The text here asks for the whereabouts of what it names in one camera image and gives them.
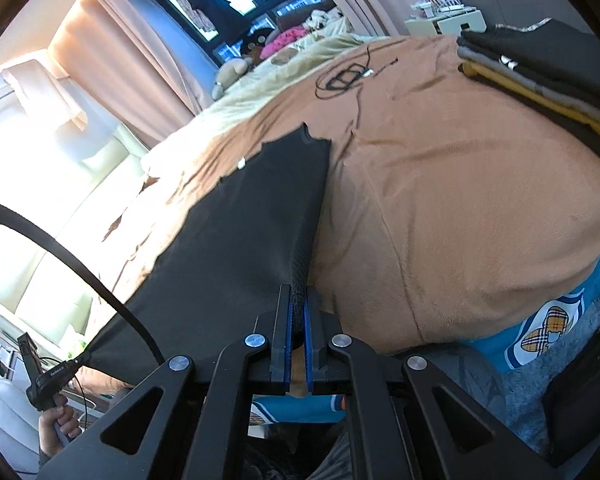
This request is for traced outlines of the person's left hand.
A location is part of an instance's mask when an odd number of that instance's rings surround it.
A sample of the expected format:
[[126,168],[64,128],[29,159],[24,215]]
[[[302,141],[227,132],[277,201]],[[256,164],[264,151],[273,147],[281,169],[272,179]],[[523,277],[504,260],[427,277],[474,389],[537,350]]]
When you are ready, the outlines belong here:
[[72,441],[82,434],[82,430],[68,399],[63,394],[57,394],[54,406],[38,416],[38,443],[42,456],[50,458],[64,449],[65,445],[59,438],[61,434]]

